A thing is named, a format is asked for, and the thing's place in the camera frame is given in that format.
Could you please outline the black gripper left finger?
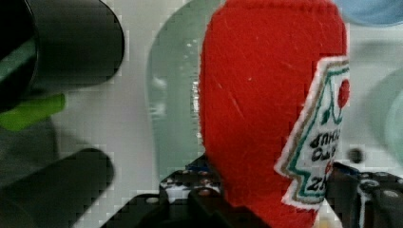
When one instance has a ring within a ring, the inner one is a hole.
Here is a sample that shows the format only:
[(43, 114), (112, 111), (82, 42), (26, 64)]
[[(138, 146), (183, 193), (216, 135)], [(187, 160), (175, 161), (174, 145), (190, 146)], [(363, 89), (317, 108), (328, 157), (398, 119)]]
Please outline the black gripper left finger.
[(221, 179), (202, 155), (163, 179), (157, 194), (131, 199), (102, 228), (270, 228), (223, 196)]

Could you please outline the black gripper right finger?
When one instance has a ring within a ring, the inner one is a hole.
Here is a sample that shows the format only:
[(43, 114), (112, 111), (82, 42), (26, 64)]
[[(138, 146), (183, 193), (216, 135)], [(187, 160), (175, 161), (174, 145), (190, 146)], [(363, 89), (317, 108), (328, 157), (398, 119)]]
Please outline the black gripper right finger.
[(325, 199), (343, 228), (403, 228), (403, 183), (393, 174), (336, 162)]

